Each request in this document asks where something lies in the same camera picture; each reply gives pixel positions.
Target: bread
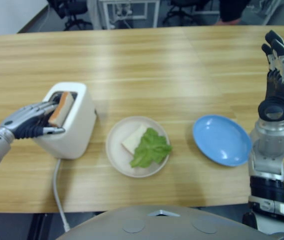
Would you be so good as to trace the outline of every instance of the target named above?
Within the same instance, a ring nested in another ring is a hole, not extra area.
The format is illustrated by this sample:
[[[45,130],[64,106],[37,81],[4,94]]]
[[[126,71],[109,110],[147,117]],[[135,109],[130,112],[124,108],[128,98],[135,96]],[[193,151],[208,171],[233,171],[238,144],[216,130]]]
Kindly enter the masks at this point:
[[[74,99],[69,91],[63,92],[57,108],[48,120],[48,123],[53,127],[61,128],[73,105]]]

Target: white cable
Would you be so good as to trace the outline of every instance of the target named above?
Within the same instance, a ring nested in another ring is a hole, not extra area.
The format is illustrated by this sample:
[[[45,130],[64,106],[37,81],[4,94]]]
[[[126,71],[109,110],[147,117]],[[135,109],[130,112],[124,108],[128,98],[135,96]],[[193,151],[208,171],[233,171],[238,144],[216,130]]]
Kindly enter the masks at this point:
[[[60,165],[61,165],[61,159],[59,158],[57,160],[57,164],[55,166],[55,170],[54,170],[54,174],[53,174],[53,193],[54,193],[56,205],[58,207],[58,211],[60,212],[60,215],[61,215],[61,218],[62,218],[64,231],[68,232],[70,230],[70,225],[68,224],[66,217],[65,217],[65,214],[63,212],[62,204],[60,202],[60,198],[58,197],[57,186],[56,186],[57,172],[58,172],[58,169],[60,168]]]
[[[38,28],[37,32],[41,31],[42,27],[44,27],[44,25],[46,24],[48,18],[50,17],[50,10],[51,10],[51,7],[50,7],[50,4],[49,4],[49,5],[47,5],[47,14],[46,14],[45,20],[42,22],[42,24]]]

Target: power cord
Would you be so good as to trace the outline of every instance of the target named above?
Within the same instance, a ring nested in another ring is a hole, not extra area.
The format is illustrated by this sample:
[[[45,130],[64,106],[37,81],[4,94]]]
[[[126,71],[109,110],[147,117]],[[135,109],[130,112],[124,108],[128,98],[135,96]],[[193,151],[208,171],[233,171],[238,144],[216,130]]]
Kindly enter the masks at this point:
[[[59,158],[57,160],[56,166],[55,166],[55,170],[54,170],[54,174],[53,174],[53,193],[54,193],[54,198],[56,201],[56,205],[58,207],[58,211],[60,212],[61,218],[62,218],[62,222],[63,222],[63,227],[64,227],[64,231],[68,232],[70,230],[70,225],[68,224],[63,208],[62,208],[62,204],[60,201],[60,198],[58,197],[58,193],[57,193],[57,184],[56,184],[56,179],[57,179],[57,173],[58,173],[58,169],[60,168],[61,165],[61,159]]]

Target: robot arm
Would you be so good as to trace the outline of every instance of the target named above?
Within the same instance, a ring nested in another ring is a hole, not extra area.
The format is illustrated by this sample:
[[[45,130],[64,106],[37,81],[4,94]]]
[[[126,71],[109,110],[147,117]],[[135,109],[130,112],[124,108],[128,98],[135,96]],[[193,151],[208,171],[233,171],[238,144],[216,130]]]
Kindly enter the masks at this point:
[[[8,116],[0,124],[0,162],[10,150],[10,144],[14,139],[63,133],[63,128],[47,125],[47,120],[57,105],[54,101],[31,104]]]
[[[272,234],[284,232],[284,40],[274,31],[265,39],[270,44],[262,45],[269,63],[267,92],[251,132],[252,212],[244,215],[243,223]]]

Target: person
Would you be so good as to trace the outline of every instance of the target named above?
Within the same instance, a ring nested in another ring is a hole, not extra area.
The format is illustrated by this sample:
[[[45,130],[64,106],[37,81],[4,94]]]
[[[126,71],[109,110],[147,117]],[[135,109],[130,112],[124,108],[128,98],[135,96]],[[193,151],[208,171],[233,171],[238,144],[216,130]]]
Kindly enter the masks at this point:
[[[250,0],[220,0],[220,19],[215,25],[237,25]]]

